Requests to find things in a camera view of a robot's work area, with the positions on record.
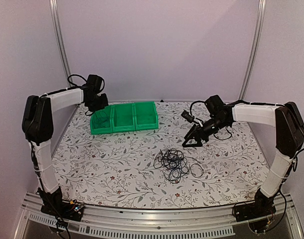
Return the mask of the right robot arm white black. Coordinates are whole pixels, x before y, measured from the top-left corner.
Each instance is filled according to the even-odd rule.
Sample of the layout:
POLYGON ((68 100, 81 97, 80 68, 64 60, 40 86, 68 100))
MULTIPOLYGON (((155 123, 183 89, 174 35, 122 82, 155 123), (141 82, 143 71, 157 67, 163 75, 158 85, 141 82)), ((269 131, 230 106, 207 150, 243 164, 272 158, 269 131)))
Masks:
POLYGON ((254 217, 261 217, 269 210, 267 199, 274 197, 286 181, 290 171, 296 171, 298 155, 304 151, 304 121, 294 102, 271 104, 237 100, 226 104, 218 95, 203 102, 210 119, 195 118, 192 111, 183 111, 182 117, 192 128, 184 137, 183 147, 201 147, 211 135, 235 122, 251 122, 272 126, 276 129, 276 154, 269 174, 255 195, 250 207, 254 217))

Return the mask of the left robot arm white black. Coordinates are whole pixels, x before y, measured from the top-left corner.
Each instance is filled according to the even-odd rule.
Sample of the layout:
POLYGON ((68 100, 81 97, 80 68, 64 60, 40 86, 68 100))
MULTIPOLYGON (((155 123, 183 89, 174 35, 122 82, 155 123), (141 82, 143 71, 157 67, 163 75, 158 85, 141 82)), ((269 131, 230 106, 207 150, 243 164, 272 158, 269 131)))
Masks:
POLYGON ((98 75, 89 75, 81 86, 70 81, 70 88, 61 89, 41 96, 31 95, 27 98, 22 120, 22 131, 29 143, 34 171, 39 180, 43 194, 60 193, 60 187, 52 166, 51 139, 54 132, 53 114, 59 110, 84 104, 88 111, 104 109, 108 98, 103 93, 105 80, 98 75))

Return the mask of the green three-compartment plastic bin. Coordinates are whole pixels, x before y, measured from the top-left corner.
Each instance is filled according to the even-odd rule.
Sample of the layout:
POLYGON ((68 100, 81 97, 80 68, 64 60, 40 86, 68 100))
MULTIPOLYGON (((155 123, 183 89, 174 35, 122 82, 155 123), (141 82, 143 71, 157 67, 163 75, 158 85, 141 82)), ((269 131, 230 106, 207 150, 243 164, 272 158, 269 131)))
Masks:
POLYGON ((158 129, 154 102, 114 104, 92 114, 92 135, 158 129))

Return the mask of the floral patterned table mat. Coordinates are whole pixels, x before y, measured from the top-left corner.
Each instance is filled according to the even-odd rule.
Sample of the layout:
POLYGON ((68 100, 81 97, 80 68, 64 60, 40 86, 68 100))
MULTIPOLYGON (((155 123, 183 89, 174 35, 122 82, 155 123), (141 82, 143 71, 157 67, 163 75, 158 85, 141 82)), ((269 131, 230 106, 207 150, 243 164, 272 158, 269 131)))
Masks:
POLYGON ((125 208, 194 208, 250 201, 268 164, 246 123, 183 148, 189 102, 157 103, 155 130, 92 135, 79 107, 53 158, 65 199, 125 208))

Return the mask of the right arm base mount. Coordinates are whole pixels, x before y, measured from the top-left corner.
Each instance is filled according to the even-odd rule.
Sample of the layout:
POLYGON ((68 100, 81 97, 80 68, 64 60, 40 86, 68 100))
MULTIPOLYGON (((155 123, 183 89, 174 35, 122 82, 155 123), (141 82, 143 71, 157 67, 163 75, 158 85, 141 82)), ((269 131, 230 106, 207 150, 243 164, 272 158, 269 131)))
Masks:
POLYGON ((273 217, 276 212, 274 198, 275 196, 265 196, 259 189, 255 194, 254 202, 235 204, 232 215, 237 222, 256 219, 249 223, 250 230, 257 234, 265 233, 272 223, 272 219, 267 219, 267 216, 273 217))

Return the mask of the left aluminium frame post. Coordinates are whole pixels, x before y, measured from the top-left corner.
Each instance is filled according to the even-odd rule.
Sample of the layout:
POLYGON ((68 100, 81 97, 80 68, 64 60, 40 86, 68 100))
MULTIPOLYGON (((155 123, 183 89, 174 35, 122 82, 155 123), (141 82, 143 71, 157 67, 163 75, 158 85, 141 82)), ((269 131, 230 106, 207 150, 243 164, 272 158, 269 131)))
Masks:
POLYGON ((65 77, 68 78, 68 76, 71 75, 71 72, 70 72, 70 67, 69 67, 69 63, 68 63, 68 57, 67 57, 65 46, 64 46, 64 39, 63 39, 63 35, 62 35, 62 29, 61 29, 59 11, 58 11, 58 4, 57 4, 56 0, 49 0, 49 5, 50 5, 50 13, 51 13, 51 18, 52 18, 52 23, 53 23, 53 28, 54 28, 55 39, 56 39, 57 47, 58 47, 58 51, 59 51, 59 56, 61 59, 65 77))

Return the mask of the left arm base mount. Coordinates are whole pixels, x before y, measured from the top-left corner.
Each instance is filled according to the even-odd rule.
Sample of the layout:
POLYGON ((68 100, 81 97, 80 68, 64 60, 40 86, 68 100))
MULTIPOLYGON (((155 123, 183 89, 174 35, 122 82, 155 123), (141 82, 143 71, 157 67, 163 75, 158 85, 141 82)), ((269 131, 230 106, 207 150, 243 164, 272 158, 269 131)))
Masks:
POLYGON ((53 193, 47 193, 41 188, 37 190, 40 198, 43 201, 41 212, 60 219, 68 219, 80 222, 83 217, 84 204, 76 200, 64 201, 62 199, 61 188, 58 187, 53 193))

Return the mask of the front aluminium rail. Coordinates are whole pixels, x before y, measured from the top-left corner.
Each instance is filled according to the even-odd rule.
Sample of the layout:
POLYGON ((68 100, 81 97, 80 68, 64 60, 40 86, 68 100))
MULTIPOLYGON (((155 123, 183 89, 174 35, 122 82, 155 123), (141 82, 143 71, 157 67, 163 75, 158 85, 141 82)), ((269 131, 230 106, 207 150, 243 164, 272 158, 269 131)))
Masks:
POLYGON ((67 221, 42 213, 42 200, 27 193, 22 203, 17 239, 304 239, 289 194, 274 200, 276 212, 238 221, 237 207, 140 210, 86 205, 81 221, 67 221))

